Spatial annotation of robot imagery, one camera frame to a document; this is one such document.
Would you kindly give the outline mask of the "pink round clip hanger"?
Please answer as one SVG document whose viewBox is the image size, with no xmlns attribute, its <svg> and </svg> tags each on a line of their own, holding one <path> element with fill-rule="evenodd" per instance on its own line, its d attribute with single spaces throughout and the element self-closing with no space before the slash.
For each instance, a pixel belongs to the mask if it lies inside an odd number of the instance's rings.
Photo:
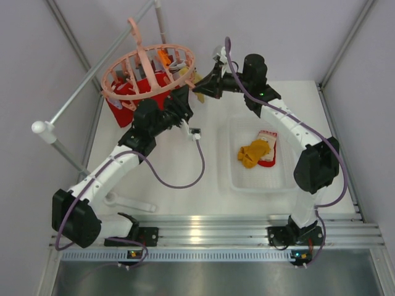
<svg viewBox="0 0 395 296">
<path fill-rule="evenodd" d="M 106 99 L 118 101 L 134 111 L 136 110 L 134 101 L 187 85 L 186 79 L 196 68 L 196 57 L 192 50 L 179 44 L 144 46 L 139 27 L 133 18 L 128 19 L 128 25 L 129 35 L 135 40 L 136 49 L 118 58 L 104 72 L 101 88 L 102 95 Z M 172 62 L 185 60 L 189 68 L 188 72 L 184 75 L 180 75 L 180 71 L 170 73 L 161 63 L 157 55 L 158 49 L 165 49 Z"/>
</svg>

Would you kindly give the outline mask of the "mustard yellow sock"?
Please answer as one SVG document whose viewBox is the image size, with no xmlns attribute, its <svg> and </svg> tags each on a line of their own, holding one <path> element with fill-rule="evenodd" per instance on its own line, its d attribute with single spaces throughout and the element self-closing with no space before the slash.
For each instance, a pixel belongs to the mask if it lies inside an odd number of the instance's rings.
<svg viewBox="0 0 395 296">
<path fill-rule="evenodd" d="M 256 139 L 252 141 L 249 146 L 242 146 L 237 154 L 237 159 L 242 165 L 251 169 L 254 168 L 258 161 L 270 152 L 269 145 L 266 141 Z"/>
</svg>

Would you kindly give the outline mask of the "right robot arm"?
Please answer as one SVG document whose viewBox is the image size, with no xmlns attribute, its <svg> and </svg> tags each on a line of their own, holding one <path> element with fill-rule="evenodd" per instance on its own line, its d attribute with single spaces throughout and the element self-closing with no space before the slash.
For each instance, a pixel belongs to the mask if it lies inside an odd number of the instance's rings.
<svg viewBox="0 0 395 296">
<path fill-rule="evenodd" d="M 325 189 L 339 175 L 339 142 L 308 127 L 287 108 L 267 82 L 267 66 L 261 55 L 244 58 L 243 71 L 235 72 L 224 54 L 216 54 L 211 72 L 193 91 L 219 99 L 223 92 L 242 93 L 249 110 L 279 132 L 298 157 L 293 171 L 298 186 L 296 205 L 286 226 L 268 229 L 269 244 L 277 249 L 307 244 L 322 247 L 326 230 L 318 225 L 318 203 Z"/>
</svg>

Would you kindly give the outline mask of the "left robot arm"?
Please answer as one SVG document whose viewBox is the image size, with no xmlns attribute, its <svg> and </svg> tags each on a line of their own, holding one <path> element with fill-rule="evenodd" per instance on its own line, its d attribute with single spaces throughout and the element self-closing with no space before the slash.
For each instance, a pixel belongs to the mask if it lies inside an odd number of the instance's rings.
<svg viewBox="0 0 395 296">
<path fill-rule="evenodd" d="M 156 137 L 174 126 L 180 127 L 193 116 L 188 97 L 189 87 L 183 86 L 165 98 L 164 109 L 154 99 L 143 99 L 134 112 L 131 127 L 110 155 L 83 181 L 53 195 L 52 228 L 57 231 L 57 250 L 61 250 L 61 237 L 81 248 L 97 239 L 116 237 L 127 245 L 138 241 L 138 222 L 134 218 L 124 213 L 99 215 L 98 211 L 114 186 L 153 151 Z"/>
</svg>

